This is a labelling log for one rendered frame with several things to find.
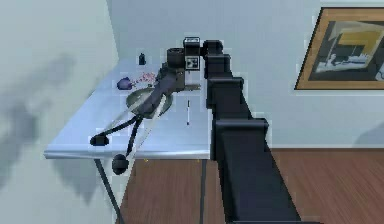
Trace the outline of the purple round object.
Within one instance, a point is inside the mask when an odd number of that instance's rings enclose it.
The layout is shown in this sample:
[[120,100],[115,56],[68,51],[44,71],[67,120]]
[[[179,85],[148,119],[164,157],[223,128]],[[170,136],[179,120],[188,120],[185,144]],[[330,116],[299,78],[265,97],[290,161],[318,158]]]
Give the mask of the purple round object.
[[131,80],[128,77],[122,78],[118,83],[117,83],[117,88],[119,90],[131,90],[133,87],[133,84]]

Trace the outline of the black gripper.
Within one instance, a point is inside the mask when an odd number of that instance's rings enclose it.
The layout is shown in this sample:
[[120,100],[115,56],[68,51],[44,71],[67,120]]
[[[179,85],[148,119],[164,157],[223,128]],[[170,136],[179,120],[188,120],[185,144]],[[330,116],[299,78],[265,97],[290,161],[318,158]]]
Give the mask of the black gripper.
[[167,50],[166,61],[159,69],[158,76],[156,77],[157,83],[154,90],[149,97],[138,107],[140,115],[133,116],[130,120],[117,125],[113,128],[107,129],[99,134],[94,135],[90,139],[92,146],[106,146],[109,144],[108,135],[120,131],[130,125],[133,125],[130,138],[128,141],[125,154],[117,154],[112,160],[112,170],[116,175],[123,174],[129,166],[127,156],[132,152],[133,144],[138,132],[138,128],[143,121],[142,116],[149,116],[159,105],[163,95],[172,94],[176,87],[179,73],[184,69],[184,49],[183,48],[169,48]]

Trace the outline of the grey round bowl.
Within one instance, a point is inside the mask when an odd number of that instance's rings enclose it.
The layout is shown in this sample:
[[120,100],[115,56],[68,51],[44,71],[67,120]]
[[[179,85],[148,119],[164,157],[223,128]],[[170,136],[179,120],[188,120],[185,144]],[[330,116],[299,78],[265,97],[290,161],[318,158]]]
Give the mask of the grey round bowl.
[[[126,98],[126,106],[127,108],[134,114],[137,115],[139,113],[139,106],[151,95],[153,92],[153,88],[142,88],[133,91]],[[160,111],[160,115],[163,115],[168,111],[173,102],[173,96],[167,95],[165,103]]]

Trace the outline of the pink speckled object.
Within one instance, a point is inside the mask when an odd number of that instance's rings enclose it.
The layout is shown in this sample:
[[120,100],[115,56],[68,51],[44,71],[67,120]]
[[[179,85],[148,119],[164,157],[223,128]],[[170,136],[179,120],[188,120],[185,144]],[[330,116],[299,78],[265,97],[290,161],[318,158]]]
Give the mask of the pink speckled object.
[[135,79],[132,84],[138,85],[139,83],[149,83],[152,84],[156,80],[156,74],[153,72],[143,72],[137,79]]

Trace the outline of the wood framed picture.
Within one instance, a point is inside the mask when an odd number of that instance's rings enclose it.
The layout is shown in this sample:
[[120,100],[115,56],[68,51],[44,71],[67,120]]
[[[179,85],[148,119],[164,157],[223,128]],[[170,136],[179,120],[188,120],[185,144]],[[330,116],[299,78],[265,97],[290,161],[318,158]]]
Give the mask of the wood framed picture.
[[384,90],[384,7],[323,7],[297,90]]

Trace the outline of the pale blue table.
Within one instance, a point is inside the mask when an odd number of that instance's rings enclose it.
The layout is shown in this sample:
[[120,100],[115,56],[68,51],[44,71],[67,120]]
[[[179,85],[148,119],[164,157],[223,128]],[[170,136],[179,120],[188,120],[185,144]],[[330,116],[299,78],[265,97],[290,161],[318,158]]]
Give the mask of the pale blue table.
[[[147,88],[148,83],[133,85],[131,90],[119,90],[117,83],[125,77],[131,82],[143,72],[157,73],[159,65],[122,60],[98,84],[91,96],[72,116],[44,151],[47,159],[89,159],[97,170],[115,209],[119,224],[128,224],[122,214],[102,161],[126,152],[130,130],[124,129],[109,136],[106,146],[92,146],[90,139],[99,132],[113,128],[132,118],[126,98],[133,91]],[[192,71],[186,75],[186,89],[172,94],[173,102],[166,113],[160,108],[151,119],[145,119],[138,130],[136,145],[128,156],[136,159],[207,159],[210,156],[212,116],[205,108],[206,82],[204,73]],[[187,121],[187,100],[190,100],[190,125]]]

